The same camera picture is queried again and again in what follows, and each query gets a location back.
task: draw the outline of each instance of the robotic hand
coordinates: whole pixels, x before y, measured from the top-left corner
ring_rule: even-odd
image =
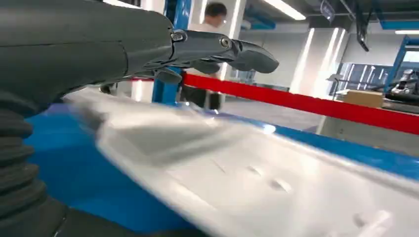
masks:
[[[114,223],[73,210],[46,194],[33,149],[23,138],[36,115],[64,94],[133,75],[176,83],[167,66],[204,73],[227,62],[269,73],[278,62],[264,49],[221,34],[174,31],[164,16],[94,0],[0,2],[0,236],[137,236]]]

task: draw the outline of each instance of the white plastic panel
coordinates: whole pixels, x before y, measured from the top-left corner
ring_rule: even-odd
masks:
[[[72,101],[106,114],[100,150],[211,236],[418,236],[415,181],[248,124],[84,93]]]

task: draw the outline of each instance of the person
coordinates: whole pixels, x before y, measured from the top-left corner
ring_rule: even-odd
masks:
[[[219,28],[224,24],[227,17],[227,8],[224,4],[219,2],[212,2],[205,8],[204,21],[201,24],[191,24],[190,30],[218,33]],[[187,73],[219,78],[218,73],[205,75],[195,69],[188,69]],[[201,108],[208,108],[210,110],[219,109],[221,104],[221,95],[213,93],[205,89],[190,87],[181,82],[180,100],[186,100],[198,105]]]

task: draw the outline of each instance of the ceiling light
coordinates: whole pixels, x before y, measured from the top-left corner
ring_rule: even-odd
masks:
[[[396,31],[398,35],[419,35],[419,31]]]
[[[265,2],[279,9],[281,12],[287,14],[288,16],[294,18],[297,21],[305,20],[305,16],[299,13],[297,10],[292,8],[290,5],[286,4],[282,0],[265,0]]]

